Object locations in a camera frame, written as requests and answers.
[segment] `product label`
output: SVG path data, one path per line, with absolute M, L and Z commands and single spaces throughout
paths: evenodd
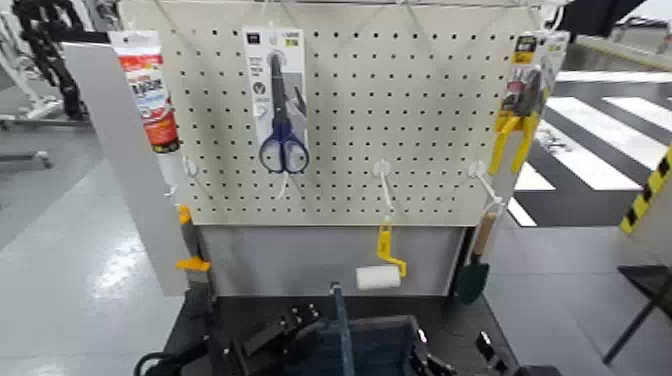
M 156 153 L 179 149 L 177 126 L 170 95 L 161 74 L 161 55 L 124 55 L 119 57 L 135 103 L 145 126 L 145 133 Z

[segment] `scissors blade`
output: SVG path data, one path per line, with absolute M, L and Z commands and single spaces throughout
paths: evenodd
M 285 80 L 282 78 L 280 57 L 277 54 L 271 56 L 271 94 L 273 95 L 273 116 L 281 122 L 289 121 L 285 107 Z

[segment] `black pole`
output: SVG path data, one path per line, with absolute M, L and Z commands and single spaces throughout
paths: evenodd
M 649 317 L 651 312 L 653 312 L 653 309 L 657 307 L 665 298 L 665 294 L 669 291 L 670 287 L 672 287 L 672 273 L 670 271 L 667 271 L 667 278 L 665 278 L 665 282 L 663 282 L 663 285 L 660 287 L 658 292 L 656 292 L 656 295 L 651 297 L 651 300 L 646 304 L 644 309 L 639 312 L 637 317 L 635 317 L 634 320 L 628 325 L 627 329 L 625 329 L 625 332 L 621 334 L 621 337 L 618 338 L 616 343 L 609 349 L 609 352 L 607 352 L 607 355 L 602 358 L 602 362 L 604 364 L 609 364 L 611 363 L 612 360 L 618 355 L 619 352 L 623 349 L 623 346 L 625 346 L 630 338 L 637 332 L 637 329 L 642 325 L 644 320 Z

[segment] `pegboard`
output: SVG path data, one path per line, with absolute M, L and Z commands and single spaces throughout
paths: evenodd
M 489 161 L 492 125 L 523 7 L 125 1 L 124 20 L 161 35 L 182 151 L 200 173 L 178 189 L 198 224 L 472 226 L 486 193 L 467 177 Z M 257 160 L 240 29 L 306 35 L 311 162 L 283 176 Z

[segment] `white stripe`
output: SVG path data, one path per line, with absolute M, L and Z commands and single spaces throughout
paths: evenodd
M 511 213 L 513 218 L 516 219 L 516 222 L 523 227 L 535 227 L 537 225 L 537 222 L 527 214 L 525 209 L 518 203 L 518 200 L 513 197 L 509 200 L 509 213 Z
M 554 191 L 555 187 L 549 183 L 537 170 L 529 163 L 523 163 L 520 170 L 518 181 L 516 182 L 516 191 Z
M 548 99 L 547 106 L 653 170 L 667 152 L 665 145 L 572 97 Z
M 558 145 L 550 148 L 551 155 L 596 191 L 641 189 L 639 184 L 545 120 L 539 124 L 535 138 L 542 145 Z
M 664 107 L 637 97 L 607 97 L 603 99 L 650 123 L 672 131 L 672 111 Z
M 670 72 L 601 72 L 601 71 L 565 71 L 558 73 L 556 79 L 574 82 L 672 82 Z

